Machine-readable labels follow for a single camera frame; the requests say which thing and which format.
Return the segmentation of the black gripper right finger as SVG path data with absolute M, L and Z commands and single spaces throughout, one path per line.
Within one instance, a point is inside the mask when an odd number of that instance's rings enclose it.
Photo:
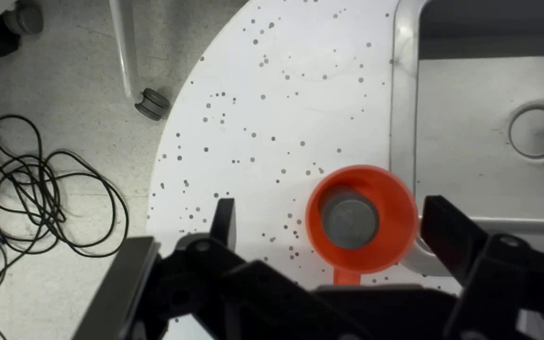
M 483 280 L 479 264 L 488 232 L 447 196 L 424 200 L 422 236 L 464 287 L 475 287 Z

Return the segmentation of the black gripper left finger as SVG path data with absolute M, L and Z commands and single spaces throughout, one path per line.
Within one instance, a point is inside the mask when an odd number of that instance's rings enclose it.
M 228 246 L 229 249 L 237 247 L 237 212 L 233 198 L 222 198 L 218 202 L 211 236 Z

